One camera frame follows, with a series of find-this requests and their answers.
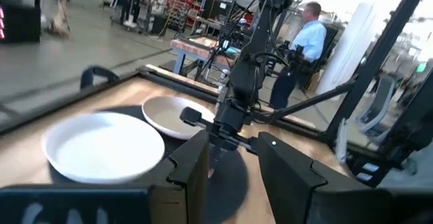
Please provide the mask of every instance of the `blue shirt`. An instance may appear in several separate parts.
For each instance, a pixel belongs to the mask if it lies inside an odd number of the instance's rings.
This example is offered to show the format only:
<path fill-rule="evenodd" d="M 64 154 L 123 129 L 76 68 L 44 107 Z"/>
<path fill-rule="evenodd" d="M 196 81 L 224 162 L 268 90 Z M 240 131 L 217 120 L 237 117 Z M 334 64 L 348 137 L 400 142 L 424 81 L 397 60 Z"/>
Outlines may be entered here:
<path fill-rule="evenodd" d="M 304 47 L 304 57 L 306 60 L 312 62 L 320 58 L 325 43 L 326 28 L 318 21 L 311 21 L 304 25 L 302 30 L 293 40 L 291 50 L 296 49 L 296 45 Z"/>

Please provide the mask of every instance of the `white pillar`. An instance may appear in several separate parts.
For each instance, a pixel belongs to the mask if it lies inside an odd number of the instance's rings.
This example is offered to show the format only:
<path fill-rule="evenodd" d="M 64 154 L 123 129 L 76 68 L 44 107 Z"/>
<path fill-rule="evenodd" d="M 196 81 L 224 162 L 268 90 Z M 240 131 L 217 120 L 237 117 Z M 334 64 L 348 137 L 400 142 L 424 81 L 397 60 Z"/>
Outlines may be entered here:
<path fill-rule="evenodd" d="M 319 81 L 316 94 L 335 89 L 347 82 L 367 51 L 381 22 L 372 3 L 361 3 L 334 48 L 334 54 Z"/>

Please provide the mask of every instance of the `white bowl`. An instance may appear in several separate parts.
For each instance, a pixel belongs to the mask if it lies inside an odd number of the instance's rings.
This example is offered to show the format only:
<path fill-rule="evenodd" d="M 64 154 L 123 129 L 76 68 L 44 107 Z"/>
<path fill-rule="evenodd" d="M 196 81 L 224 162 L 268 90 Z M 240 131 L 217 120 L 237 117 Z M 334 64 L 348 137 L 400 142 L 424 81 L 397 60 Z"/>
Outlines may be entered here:
<path fill-rule="evenodd" d="M 188 140 L 202 128 L 187 125 L 180 119 L 186 107 L 201 112 L 202 118 L 213 122 L 215 115 L 208 108 L 182 97 L 153 97 L 143 104 L 142 110 L 147 122 L 160 132 L 176 139 Z"/>
<path fill-rule="evenodd" d="M 146 122 L 98 112 L 54 125 L 42 138 L 42 150 L 53 168 L 73 181 L 118 184 L 154 168 L 165 147 Z"/>

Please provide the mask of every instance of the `table surface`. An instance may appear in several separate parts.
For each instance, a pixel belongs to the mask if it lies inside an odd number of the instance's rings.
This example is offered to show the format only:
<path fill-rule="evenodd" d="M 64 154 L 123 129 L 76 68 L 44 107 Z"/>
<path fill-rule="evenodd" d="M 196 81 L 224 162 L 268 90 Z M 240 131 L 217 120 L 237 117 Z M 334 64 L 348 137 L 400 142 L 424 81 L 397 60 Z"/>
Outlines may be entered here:
<path fill-rule="evenodd" d="M 218 41 L 215 41 L 213 39 L 209 39 L 206 37 L 199 37 L 199 38 L 190 38 L 189 40 L 195 42 L 195 43 L 199 43 L 201 45 L 205 45 L 209 48 L 215 47 L 218 43 Z M 210 51 L 197 47 L 195 45 L 186 43 L 185 41 L 179 40 L 179 39 L 174 39 L 170 42 L 170 46 L 172 48 L 177 48 L 180 49 L 182 51 L 187 51 L 189 53 L 195 54 L 200 56 L 201 58 L 205 58 L 208 59 L 210 57 Z M 229 66 L 228 64 L 233 64 L 234 63 L 234 59 L 228 58 L 224 55 L 217 55 L 214 58 L 214 61 L 220 64 L 224 64 L 226 66 Z"/>
<path fill-rule="evenodd" d="M 221 27 L 221 22 L 219 22 L 218 20 L 197 17 L 196 21 L 200 21 L 201 23 L 205 23 L 205 24 L 211 26 L 211 28 L 220 28 Z"/>
<path fill-rule="evenodd" d="M 170 73 L 153 66 L 151 67 L 166 74 Z M 199 84 L 188 78 L 176 74 L 173 76 L 182 81 L 207 88 L 206 85 Z M 160 95 L 180 96 L 198 102 L 211 110 L 214 108 L 212 104 L 162 87 L 153 82 L 144 79 L 131 79 L 107 91 L 98 93 L 93 97 L 84 99 L 69 108 L 2 136 L 0 138 L 1 187 L 19 183 L 49 183 L 49 167 L 47 159 L 41 150 L 40 141 L 44 132 L 53 124 L 70 118 L 71 116 L 92 112 L 102 108 L 139 105 L 152 97 Z M 300 150 L 307 156 L 347 175 L 344 168 L 336 161 L 331 150 L 326 145 L 313 141 L 312 139 L 307 139 L 270 125 L 257 124 L 245 126 L 241 135 L 244 137 L 257 136 L 260 131 L 267 131 L 274 134 L 276 137 Z M 271 207 L 260 175 L 258 158 L 247 153 L 244 148 L 239 148 L 239 151 L 248 169 L 249 189 L 246 199 L 237 214 L 224 223 L 274 223 Z"/>

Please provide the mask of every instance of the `black pants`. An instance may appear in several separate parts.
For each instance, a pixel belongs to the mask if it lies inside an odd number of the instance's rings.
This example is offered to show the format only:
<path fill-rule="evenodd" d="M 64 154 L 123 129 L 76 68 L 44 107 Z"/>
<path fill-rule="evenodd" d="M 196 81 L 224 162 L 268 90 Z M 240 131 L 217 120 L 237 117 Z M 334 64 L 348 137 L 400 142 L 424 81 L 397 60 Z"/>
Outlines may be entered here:
<path fill-rule="evenodd" d="M 289 96 L 298 83 L 299 74 L 292 72 L 290 75 L 287 75 L 288 72 L 288 68 L 283 68 L 272 87 L 269 103 L 276 110 L 287 107 Z"/>
<path fill-rule="evenodd" d="M 131 5 L 133 6 L 133 22 L 136 23 L 138 20 L 138 15 L 140 14 L 140 4 L 138 0 L 120 0 L 122 5 L 122 14 L 120 15 L 120 23 L 123 24 L 126 20 L 129 20 L 129 11 L 131 10 Z"/>
<path fill-rule="evenodd" d="M 379 87 L 379 79 L 376 79 L 376 82 L 374 83 L 373 88 L 371 88 L 370 93 L 376 93 L 378 87 Z"/>

